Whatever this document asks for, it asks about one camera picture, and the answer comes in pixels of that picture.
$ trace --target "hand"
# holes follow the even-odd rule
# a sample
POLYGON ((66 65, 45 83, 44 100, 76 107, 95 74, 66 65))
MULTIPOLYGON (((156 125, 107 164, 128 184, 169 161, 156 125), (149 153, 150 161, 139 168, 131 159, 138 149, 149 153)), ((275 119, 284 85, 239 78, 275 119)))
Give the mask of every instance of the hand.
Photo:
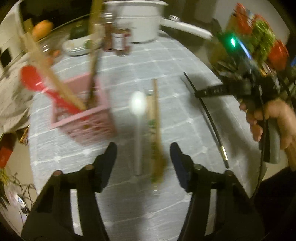
MULTIPOLYGON (((239 108, 243 111, 247 110, 246 105, 242 102, 239 108)), ((265 119, 276 118, 280 134, 280 149, 285 150, 292 143, 296 142, 296 115, 294 110, 283 100, 276 99, 269 101, 264 105, 265 119)), ((254 113, 247 112, 246 120, 250 123, 250 130, 255 141, 261 140, 263 129, 257 124, 257 121, 263 120, 262 110, 256 110, 254 113)))

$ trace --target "red spatula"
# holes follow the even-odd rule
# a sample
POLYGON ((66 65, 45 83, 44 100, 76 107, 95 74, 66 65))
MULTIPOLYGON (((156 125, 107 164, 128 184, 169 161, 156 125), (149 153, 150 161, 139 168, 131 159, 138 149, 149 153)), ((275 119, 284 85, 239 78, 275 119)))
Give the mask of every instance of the red spatula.
POLYGON ((57 91, 50 90, 44 86, 41 76, 38 74, 36 68, 32 65, 27 65, 21 69, 21 81, 23 85, 31 91, 42 91, 50 96, 58 106, 65 108, 71 114, 78 114, 81 112, 75 105, 65 101, 57 91))

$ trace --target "white pot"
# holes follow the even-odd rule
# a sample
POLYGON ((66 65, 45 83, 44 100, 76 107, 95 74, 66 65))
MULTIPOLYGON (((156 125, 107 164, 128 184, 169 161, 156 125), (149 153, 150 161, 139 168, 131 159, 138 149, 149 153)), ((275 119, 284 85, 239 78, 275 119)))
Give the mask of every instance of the white pot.
POLYGON ((147 42, 158 37, 160 25, 179 29, 205 39, 212 34, 202 28, 162 18, 163 8, 168 4, 158 0, 108 1, 107 12, 117 13, 115 22, 130 23, 132 42, 147 42))

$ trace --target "gray tablecloth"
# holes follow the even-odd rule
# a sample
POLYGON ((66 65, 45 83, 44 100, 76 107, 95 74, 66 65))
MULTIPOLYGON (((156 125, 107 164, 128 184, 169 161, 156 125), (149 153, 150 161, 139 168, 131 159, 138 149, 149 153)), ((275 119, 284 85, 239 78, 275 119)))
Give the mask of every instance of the gray tablecloth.
MULTIPOLYGON (((53 69, 65 80, 87 72, 88 61, 88 56, 65 56, 53 69)), ((220 81, 195 55, 164 33, 156 41, 133 45, 129 56, 105 53, 100 69, 102 85, 110 95, 118 136, 86 147, 77 144, 59 129, 50 129, 51 102, 45 95, 36 94, 29 138, 37 190, 42 189, 54 170, 78 171, 92 163, 108 143, 114 141, 118 145, 114 169, 108 186, 101 194, 96 194, 110 240, 177 240, 190 195, 179 186, 169 158, 170 144, 177 142, 195 163, 211 171, 225 171, 204 111, 184 84, 183 71, 197 89, 220 81), (157 195, 152 193, 149 158, 144 158, 143 175, 133 175, 134 119, 128 110, 131 94, 152 89, 153 78, 157 78, 159 85, 162 144, 168 159, 157 195)), ((252 140, 245 114, 232 96, 204 98, 204 101, 222 137, 230 170, 250 195, 258 178, 260 153, 257 143, 252 140)), ((75 231, 81 234, 74 191, 71 200, 75 231)), ((212 199, 208 230, 213 226, 214 208, 212 199)))

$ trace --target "bottle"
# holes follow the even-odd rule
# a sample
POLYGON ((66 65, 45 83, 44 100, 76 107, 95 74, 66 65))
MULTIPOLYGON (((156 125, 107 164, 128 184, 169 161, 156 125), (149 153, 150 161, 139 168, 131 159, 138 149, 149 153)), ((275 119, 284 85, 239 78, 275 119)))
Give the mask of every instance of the bottle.
POLYGON ((104 13, 102 17, 105 21, 105 38, 104 38, 104 51, 113 51, 113 41, 112 41, 112 30, 113 30, 113 15, 112 13, 104 13))
POLYGON ((128 55, 131 50, 130 44, 131 30, 128 23, 114 23, 113 24, 113 49, 116 55, 128 55))

